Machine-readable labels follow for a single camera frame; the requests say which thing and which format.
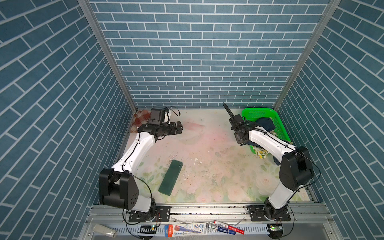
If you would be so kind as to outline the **green plastic basket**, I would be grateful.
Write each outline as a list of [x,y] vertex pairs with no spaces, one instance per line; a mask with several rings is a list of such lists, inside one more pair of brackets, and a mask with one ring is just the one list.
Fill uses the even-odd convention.
[[[261,147],[280,162],[286,153],[290,153],[295,147],[283,125],[278,113],[268,108],[247,108],[242,111],[242,117],[249,121],[250,147]],[[259,118],[271,118],[275,124],[275,130],[267,132],[256,124]]]

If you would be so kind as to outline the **dark blue denim skirt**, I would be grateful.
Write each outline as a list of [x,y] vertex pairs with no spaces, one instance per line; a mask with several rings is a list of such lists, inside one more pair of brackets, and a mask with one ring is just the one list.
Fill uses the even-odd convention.
[[259,127],[264,128],[267,132],[275,130],[275,124],[271,118],[259,118],[256,120],[256,124]]

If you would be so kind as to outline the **red plaid skirt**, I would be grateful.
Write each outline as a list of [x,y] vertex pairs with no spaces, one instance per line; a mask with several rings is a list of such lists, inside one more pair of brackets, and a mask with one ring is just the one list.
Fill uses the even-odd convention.
[[143,124],[146,124],[150,119],[151,111],[149,110],[138,110],[136,114],[134,114],[131,133],[136,133],[138,128]]

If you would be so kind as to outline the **dark green rectangular board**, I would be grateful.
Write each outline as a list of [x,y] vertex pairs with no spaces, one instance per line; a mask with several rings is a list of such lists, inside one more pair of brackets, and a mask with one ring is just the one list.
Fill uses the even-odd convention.
[[170,196],[175,187],[179,174],[182,170],[183,163],[177,160],[172,160],[167,172],[164,175],[163,181],[159,187],[161,194]]

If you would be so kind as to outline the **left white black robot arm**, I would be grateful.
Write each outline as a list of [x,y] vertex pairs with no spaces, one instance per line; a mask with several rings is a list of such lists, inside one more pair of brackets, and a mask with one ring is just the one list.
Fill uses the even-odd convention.
[[156,200],[152,195],[140,194],[134,170],[144,159],[150,148],[166,136],[180,135],[184,126],[180,121],[169,124],[144,124],[128,151],[110,169],[99,174],[100,204],[139,214],[142,221],[152,220],[156,216]]

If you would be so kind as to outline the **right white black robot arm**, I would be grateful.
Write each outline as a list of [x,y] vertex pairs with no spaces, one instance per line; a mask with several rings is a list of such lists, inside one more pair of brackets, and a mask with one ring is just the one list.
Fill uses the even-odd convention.
[[239,145],[260,146],[280,163],[280,182],[265,200],[264,213],[274,221],[287,211],[287,203],[314,176],[313,163],[305,147],[295,147],[265,130],[256,122],[229,113],[231,130]]

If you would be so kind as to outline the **yellow floral skirt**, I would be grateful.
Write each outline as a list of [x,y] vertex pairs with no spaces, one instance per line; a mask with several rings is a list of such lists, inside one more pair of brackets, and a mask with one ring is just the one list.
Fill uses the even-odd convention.
[[269,152],[267,150],[265,150],[261,147],[252,146],[252,151],[260,159],[265,159],[269,154]]

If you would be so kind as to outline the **marker package box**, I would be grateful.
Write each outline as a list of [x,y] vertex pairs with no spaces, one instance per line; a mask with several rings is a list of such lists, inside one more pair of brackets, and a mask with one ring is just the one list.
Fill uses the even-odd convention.
[[208,234],[206,223],[172,224],[164,227],[165,237],[205,236]]

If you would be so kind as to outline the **blue marker pen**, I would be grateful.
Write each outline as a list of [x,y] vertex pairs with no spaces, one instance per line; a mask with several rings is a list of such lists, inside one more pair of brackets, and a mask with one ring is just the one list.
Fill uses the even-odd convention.
[[208,229],[209,229],[211,232],[223,233],[223,234],[230,234],[230,235],[236,235],[236,232],[233,231],[233,230],[229,230],[228,228],[221,227],[221,226],[217,226],[217,225],[213,225],[213,224],[209,224],[209,225],[208,225]]

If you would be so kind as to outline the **grey white small device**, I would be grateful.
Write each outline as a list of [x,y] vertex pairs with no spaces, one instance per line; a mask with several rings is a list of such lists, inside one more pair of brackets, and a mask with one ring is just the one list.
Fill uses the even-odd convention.
[[93,231],[102,235],[105,235],[110,238],[115,238],[117,236],[117,231],[106,226],[96,224],[93,227]]

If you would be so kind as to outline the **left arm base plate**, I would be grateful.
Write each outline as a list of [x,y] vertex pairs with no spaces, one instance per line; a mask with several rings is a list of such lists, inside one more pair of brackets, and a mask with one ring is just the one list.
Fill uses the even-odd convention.
[[158,222],[167,223],[169,222],[171,215],[170,206],[156,206],[151,208],[149,212],[140,212],[131,210],[127,216],[127,220],[130,223],[140,223],[140,222],[155,222],[158,218]]

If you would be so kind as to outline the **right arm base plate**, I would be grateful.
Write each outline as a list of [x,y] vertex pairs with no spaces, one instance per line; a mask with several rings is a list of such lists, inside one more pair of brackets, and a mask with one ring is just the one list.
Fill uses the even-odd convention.
[[287,206],[276,210],[270,205],[249,205],[246,207],[246,210],[248,211],[252,222],[291,221],[291,216]]

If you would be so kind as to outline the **aluminium front rail frame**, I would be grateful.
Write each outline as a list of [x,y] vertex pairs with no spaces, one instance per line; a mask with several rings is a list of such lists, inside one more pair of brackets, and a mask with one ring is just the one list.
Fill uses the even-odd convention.
[[[236,235],[211,232],[205,236],[183,236],[187,239],[266,239],[281,240],[340,240],[341,233],[337,228],[330,212],[322,203],[290,203],[288,211],[291,221],[264,221],[252,222],[246,207],[261,205],[258,203],[230,203],[230,204],[160,204],[170,206],[171,215],[169,222],[162,223],[157,220],[153,223],[130,223],[129,214],[124,214],[121,209],[104,205],[95,205],[86,220],[80,233],[81,240],[160,240],[166,239],[164,227],[172,224],[206,223],[216,225],[220,221],[245,232]],[[96,224],[106,226],[117,231],[115,238],[93,231]]]

